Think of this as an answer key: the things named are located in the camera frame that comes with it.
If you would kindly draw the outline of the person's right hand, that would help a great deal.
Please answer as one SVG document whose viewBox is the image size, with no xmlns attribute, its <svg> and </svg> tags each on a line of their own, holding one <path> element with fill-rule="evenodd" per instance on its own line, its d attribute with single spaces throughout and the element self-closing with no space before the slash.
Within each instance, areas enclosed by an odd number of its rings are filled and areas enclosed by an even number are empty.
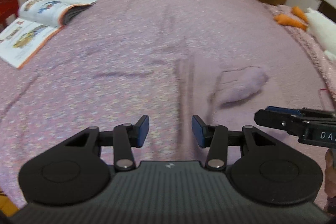
<svg viewBox="0 0 336 224">
<path fill-rule="evenodd" d="M 331 215 L 335 215 L 335 149 L 328 149 L 325 155 L 325 161 L 325 193 L 327 195 L 327 204 L 325 206 L 325 211 Z"/>
</svg>

